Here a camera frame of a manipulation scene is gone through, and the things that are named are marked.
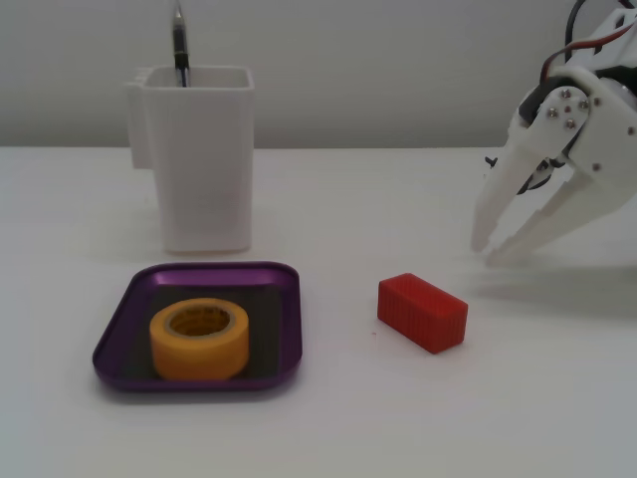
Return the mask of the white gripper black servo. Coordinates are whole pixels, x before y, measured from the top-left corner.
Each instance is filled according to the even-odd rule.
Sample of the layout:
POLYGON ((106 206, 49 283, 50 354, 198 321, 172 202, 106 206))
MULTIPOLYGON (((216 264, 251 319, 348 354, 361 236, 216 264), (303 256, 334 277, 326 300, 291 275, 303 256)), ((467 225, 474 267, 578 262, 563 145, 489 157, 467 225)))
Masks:
POLYGON ((474 211, 471 248, 483 251, 519 190, 572 176, 546 205, 487 257, 519 262, 538 248, 610 214, 636 195, 636 71, 560 68, 524 98, 474 211))

